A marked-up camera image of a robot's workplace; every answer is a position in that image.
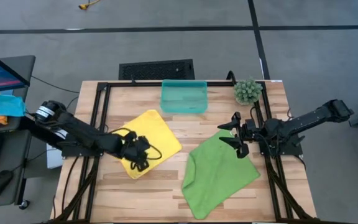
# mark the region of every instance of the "yellow cable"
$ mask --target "yellow cable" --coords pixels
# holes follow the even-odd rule
[[[87,8],[93,4],[96,4],[100,2],[100,0],[96,0],[96,1],[93,1],[93,2],[90,2],[90,3],[86,3],[86,4],[80,4],[78,7],[81,9],[81,10],[87,10]]]

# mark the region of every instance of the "teal plastic container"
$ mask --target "teal plastic container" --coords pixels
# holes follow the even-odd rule
[[[160,106],[164,113],[204,113],[208,107],[206,81],[163,80]]]

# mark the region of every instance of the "potted succulent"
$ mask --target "potted succulent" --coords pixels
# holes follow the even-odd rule
[[[239,104],[249,105],[259,100],[262,89],[262,85],[252,78],[241,80],[234,85],[234,97]]]

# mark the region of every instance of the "wooden tabletop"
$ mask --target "wooden tabletop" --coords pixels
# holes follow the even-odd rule
[[[81,87],[75,116],[89,123],[100,81],[85,81]],[[272,116],[287,119],[288,102],[282,82],[266,81]],[[185,166],[189,152],[201,142],[218,132],[217,125],[227,123],[235,111],[241,112],[242,119],[250,118],[250,106],[236,103],[232,87],[208,87],[208,109],[205,114],[164,114],[160,109],[160,87],[114,87],[109,98],[106,124],[116,129],[136,118],[144,111],[156,109],[166,121],[183,146],[183,149],[137,180],[131,179],[121,163],[105,154],[99,163],[98,179],[93,202],[92,222],[197,222],[181,193]],[[98,110],[100,121],[104,93]],[[248,155],[261,176],[231,198],[218,205],[204,222],[251,222],[274,221],[264,158],[257,143],[249,145]],[[57,215],[62,209],[62,194],[68,171],[74,158],[63,163],[62,173],[56,192]],[[282,156],[283,168],[289,191],[311,216],[316,216],[311,198],[308,179],[303,164],[293,156]],[[76,163],[65,199],[65,206],[77,191],[82,158]],[[278,198],[282,216],[285,217],[282,195]],[[80,217],[84,217],[85,193],[81,204]]]

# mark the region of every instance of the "green towel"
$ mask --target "green towel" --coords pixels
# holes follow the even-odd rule
[[[187,160],[182,192],[196,219],[204,219],[221,202],[259,177],[248,157],[238,159],[236,151],[219,137],[219,131],[194,149]]]

